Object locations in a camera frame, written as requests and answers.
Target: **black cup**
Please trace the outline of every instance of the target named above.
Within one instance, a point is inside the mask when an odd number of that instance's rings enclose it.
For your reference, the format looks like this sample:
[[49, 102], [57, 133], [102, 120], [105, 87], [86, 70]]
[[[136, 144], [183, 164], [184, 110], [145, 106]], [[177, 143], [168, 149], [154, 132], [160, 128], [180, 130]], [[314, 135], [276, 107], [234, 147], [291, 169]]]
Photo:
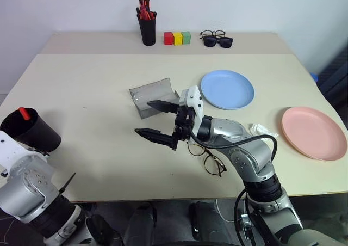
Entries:
[[0, 131], [39, 151], [52, 152], [59, 146], [60, 136], [40, 118], [37, 111], [32, 108], [26, 110], [30, 120], [24, 120], [20, 111], [16, 110], [3, 120]]
[[152, 46], [156, 43], [156, 16], [157, 13], [154, 12], [154, 19], [143, 20], [137, 16], [140, 26], [140, 32], [142, 37], [142, 43], [145, 46]]

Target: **blue plate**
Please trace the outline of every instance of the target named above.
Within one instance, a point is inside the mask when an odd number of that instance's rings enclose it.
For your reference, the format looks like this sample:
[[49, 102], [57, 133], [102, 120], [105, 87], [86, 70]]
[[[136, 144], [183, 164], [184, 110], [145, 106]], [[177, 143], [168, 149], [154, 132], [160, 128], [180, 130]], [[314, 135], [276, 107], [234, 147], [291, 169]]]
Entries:
[[254, 99], [254, 87], [250, 81], [230, 70], [206, 74], [201, 81], [201, 90], [209, 103], [226, 110], [245, 107]]

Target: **glasses lens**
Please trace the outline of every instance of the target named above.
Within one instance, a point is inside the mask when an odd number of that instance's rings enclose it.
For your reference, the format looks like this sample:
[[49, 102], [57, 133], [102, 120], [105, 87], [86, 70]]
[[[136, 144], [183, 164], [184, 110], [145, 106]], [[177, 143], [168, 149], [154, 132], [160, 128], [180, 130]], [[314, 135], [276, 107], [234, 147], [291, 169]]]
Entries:
[[220, 39], [220, 46], [224, 48], [229, 48], [232, 46], [232, 38], [221, 38]]
[[198, 144], [188, 144], [189, 151], [194, 156], [200, 156], [206, 152], [205, 148]]
[[216, 44], [216, 38], [213, 36], [205, 36], [203, 40], [204, 40], [205, 46], [212, 47], [212, 46], [215, 46]]
[[223, 171], [225, 171], [224, 169], [225, 167], [223, 163], [221, 162], [221, 160], [214, 155], [213, 156], [209, 155], [207, 156], [207, 158], [205, 158], [204, 167], [208, 173], [213, 175], [219, 175]]
[[225, 36], [225, 34], [226, 33], [224, 31], [222, 31], [222, 30], [218, 30], [218, 31], [215, 32], [216, 36]]
[[210, 30], [205, 30], [203, 32], [201, 32], [201, 35], [205, 36], [205, 35], [213, 35], [213, 32]]

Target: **eyeglasses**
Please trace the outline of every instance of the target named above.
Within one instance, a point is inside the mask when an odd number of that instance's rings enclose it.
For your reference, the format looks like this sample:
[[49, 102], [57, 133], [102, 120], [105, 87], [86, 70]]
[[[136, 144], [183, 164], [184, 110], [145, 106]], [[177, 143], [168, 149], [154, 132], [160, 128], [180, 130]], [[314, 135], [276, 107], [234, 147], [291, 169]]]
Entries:
[[219, 175], [220, 177], [222, 177], [221, 174], [224, 171], [227, 171], [221, 159], [213, 155], [207, 148], [202, 147], [198, 144], [187, 143], [187, 145], [188, 145], [190, 154], [192, 154], [193, 156], [201, 156], [201, 155], [204, 155], [205, 153], [208, 154], [208, 156], [204, 159], [203, 164], [204, 164], [205, 170], [209, 174]]
[[204, 45], [208, 47], [213, 47], [216, 43], [219, 43], [221, 47], [230, 48], [233, 43], [233, 38], [225, 37], [226, 33], [222, 30], [205, 30], [202, 31], [200, 35], [201, 39], [203, 39]]

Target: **table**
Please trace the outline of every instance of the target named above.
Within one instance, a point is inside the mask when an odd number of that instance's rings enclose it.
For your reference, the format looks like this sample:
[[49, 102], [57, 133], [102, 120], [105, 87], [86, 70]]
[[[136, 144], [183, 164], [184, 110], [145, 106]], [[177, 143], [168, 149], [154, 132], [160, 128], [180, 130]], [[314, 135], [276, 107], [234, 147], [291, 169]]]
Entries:
[[143, 46], [139, 33], [131, 32], [53, 35], [0, 106], [0, 120], [19, 106], [33, 107], [61, 135], [48, 161], [56, 168], [57, 187], [77, 172], [65, 192], [71, 201], [236, 197], [243, 183], [227, 158], [219, 156], [227, 172], [211, 176], [185, 142], [171, 151], [137, 135], [135, 128], [171, 134], [175, 115], [141, 120], [128, 91], [170, 77], [181, 93], [205, 73], [229, 69], [252, 82], [253, 102], [239, 110], [204, 102], [204, 114], [246, 127], [257, 122], [280, 133], [274, 166], [290, 196], [346, 192], [348, 155], [334, 162], [310, 159], [284, 139], [279, 126], [287, 108], [310, 106], [348, 136], [308, 71], [274, 33], [227, 34], [234, 38], [230, 49], [204, 47], [197, 34], [183, 46], [164, 46], [158, 36], [153, 47]]

